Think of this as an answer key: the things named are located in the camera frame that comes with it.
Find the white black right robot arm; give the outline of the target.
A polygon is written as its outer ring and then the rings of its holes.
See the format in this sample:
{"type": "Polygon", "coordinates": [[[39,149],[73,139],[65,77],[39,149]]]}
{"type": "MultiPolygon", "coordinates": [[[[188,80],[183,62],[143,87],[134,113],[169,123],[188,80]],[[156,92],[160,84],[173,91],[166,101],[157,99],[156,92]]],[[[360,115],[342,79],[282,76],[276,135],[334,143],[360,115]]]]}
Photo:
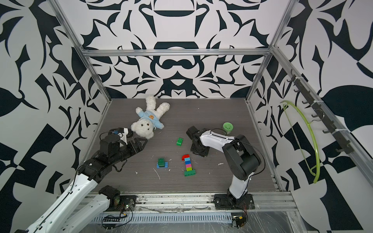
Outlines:
{"type": "Polygon", "coordinates": [[[222,152],[233,173],[227,195],[216,202],[220,206],[237,206],[248,195],[247,186],[252,176],[262,164],[258,153],[243,135],[223,136],[212,130],[198,130],[192,126],[186,132],[191,139],[190,151],[201,157],[208,156],[209,149],[222,152]]]}

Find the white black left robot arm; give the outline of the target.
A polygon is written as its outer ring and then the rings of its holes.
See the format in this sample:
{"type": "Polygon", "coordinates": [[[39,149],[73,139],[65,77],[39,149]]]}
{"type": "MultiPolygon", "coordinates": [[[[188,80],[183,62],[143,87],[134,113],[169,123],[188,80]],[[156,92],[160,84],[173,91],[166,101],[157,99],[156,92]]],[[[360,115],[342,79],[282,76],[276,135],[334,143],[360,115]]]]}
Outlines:
{"type": "Polygon", "coordinates": [[[53,205],[34,223],[25,230],[25,233],[58,233],[79,232],[98,214],[109,207],[119,204],[120,192],[110,186],[104,187],[95,197],[92,204],[86,205],[79,212],[74,210],[112,170],[120,172],[116,164],[125,164],[129,158],[145,149],[147,139],[136,137],[128,140],[132,131],[126,128],[117,128],[107,133],[100,140],[100,148],[94,155],[86,160],[76,171],[76,175],[69,187],[53,203],[53,205]]]}

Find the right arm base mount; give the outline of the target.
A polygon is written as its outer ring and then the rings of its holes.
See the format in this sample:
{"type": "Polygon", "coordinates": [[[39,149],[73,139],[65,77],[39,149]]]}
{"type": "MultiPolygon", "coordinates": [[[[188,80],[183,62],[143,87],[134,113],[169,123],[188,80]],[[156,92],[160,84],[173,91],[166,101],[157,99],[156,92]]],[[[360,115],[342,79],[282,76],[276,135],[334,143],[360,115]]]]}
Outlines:
{"type": "Polygon", "coordinates": [[[241,198],[236,199],[229,191],[227,194],[215,194],[213,203],[219,210],[254,210],[255,204],[252,194],[245,193],[241,198]]]}

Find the red lego brick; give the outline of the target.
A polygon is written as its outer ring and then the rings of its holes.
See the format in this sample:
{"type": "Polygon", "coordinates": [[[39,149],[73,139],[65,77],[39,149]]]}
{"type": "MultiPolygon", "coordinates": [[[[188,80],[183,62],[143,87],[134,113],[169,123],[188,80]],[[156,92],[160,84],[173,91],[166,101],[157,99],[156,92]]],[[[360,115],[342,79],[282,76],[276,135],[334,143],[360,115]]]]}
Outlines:
{"type": "Polygon", "coordinates": [[[185,161],[187,158],[189,158],[189,154],[185,154],[182,156],[182,161],[185,161]]]}

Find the green long lego plate brick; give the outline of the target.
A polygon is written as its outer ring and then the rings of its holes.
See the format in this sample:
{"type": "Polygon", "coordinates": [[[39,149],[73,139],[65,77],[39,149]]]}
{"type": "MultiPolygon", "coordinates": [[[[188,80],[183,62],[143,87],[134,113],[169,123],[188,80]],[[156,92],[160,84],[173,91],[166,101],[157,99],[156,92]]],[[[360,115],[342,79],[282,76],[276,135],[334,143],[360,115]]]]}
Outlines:
{"type": "Polygon", "coordinates": [[[187,177],[187,176],[193,176],[196,174],[196,171],[195,170],[187,170],[184,172],[184,176],[187,177]]]}

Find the light green tall lego brick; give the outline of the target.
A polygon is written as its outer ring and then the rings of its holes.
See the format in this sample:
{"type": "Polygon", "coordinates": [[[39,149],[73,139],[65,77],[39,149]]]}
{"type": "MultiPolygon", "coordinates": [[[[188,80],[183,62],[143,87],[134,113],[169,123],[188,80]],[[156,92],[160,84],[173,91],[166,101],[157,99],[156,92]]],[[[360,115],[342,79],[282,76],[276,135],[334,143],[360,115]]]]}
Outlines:
{"type": "Polygon", "coordinates": [[[184,140],[183,138],[180,138],[180,137],[179,137],[179,138],[177,139],[176,145],[177,145],[177,146],[182,146],[183,140],[184,140]]]}

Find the long blue lego brick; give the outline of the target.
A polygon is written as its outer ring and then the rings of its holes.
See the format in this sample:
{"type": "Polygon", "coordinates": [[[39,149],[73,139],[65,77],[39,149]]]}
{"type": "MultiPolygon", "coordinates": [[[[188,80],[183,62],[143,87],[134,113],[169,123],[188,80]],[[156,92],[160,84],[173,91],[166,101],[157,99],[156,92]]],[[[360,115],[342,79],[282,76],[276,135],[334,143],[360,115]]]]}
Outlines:
{"type": "Polygon", "coordinates": [[[156,167],[157,167],[158,169],[168,168],[168,162],[163,162],[163,163],[159,163],[159,162],[157,162],[156,167]]]}

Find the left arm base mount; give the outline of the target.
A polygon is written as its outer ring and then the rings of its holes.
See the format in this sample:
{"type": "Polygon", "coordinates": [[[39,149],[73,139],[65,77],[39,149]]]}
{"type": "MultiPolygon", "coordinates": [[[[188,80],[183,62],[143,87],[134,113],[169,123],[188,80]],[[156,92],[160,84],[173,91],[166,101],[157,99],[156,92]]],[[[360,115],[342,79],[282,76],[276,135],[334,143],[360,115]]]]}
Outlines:
{"type": "Polygon", "coordinates": [[[121,195],[120,191],[107,185],[103,187],[99,194],[103,194],[109,200],[109,207],[106,211],[124,212],[128,209],[134,210],[136,206],[136,195],[121,195]]]}

